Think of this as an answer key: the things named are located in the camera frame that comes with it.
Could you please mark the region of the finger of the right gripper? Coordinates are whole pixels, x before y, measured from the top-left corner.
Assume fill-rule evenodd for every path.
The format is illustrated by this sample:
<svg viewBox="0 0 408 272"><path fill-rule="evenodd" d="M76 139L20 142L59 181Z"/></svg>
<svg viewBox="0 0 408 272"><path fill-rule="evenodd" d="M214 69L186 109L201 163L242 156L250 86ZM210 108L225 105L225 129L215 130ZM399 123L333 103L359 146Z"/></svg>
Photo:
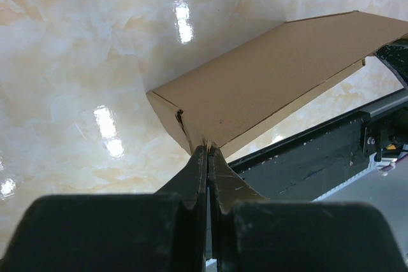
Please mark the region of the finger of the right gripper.
<svg viewBox="0 0 408 272"><path fill-rule="evenodd" d="M374 55L396 76L407 88L408 81L408 42L407 38L398 39L378 49Z"/></svg>

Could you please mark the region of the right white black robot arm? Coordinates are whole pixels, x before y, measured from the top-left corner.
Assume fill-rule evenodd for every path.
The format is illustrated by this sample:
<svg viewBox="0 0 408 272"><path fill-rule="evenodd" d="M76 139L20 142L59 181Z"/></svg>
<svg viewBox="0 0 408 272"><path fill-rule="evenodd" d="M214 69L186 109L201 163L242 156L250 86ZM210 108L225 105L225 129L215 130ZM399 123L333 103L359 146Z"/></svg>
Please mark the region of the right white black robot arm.
<svg viewBox="0 0 408 272"><path fill-rule="evenodd" d="M379 162L389 145L407 144L407 39L398 39L378 49L374 55L402 84L402 89L362 109L370 115L363 125L363 153L366 156L374 154L374 160Z"/></svg>

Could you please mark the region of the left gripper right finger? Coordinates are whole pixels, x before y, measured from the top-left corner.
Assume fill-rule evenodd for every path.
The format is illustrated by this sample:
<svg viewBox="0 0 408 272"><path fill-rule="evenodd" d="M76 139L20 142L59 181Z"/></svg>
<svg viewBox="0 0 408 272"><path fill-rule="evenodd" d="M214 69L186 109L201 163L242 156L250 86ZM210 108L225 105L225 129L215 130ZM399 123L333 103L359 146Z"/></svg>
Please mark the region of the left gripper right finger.
<svg viewBox="0 0 408 272"><path fill-rule="evenodd" d="M406 271L383 214L355 202L273 202L208 150L212 256L219 271Z"/></svg>

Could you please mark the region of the brown cardboard box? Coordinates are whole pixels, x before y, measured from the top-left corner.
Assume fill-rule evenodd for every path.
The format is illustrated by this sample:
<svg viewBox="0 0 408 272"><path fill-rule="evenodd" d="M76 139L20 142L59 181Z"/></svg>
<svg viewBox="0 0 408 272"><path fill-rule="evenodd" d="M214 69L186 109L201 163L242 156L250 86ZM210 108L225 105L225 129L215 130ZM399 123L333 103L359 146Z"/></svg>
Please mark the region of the brown cardboard box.
<svg viewBox="0 0 408 272"><path fill-rule="evenodd" d="M147 93L189 154L213 143L229 157L407 37L407 22L345 13L286 22Z"/></svg>

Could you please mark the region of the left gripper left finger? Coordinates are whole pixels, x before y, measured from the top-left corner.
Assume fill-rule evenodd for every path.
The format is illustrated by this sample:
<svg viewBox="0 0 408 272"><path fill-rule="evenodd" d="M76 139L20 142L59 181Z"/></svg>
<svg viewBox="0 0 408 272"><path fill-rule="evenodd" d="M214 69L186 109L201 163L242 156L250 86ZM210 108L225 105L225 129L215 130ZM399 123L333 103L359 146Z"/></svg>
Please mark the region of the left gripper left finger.
<svg viewBox="0 0 408 272"><path fill-rule="evenodd" d="M43 196L24 213L2 271L204 271L207 148L153 194Z"/></svg>

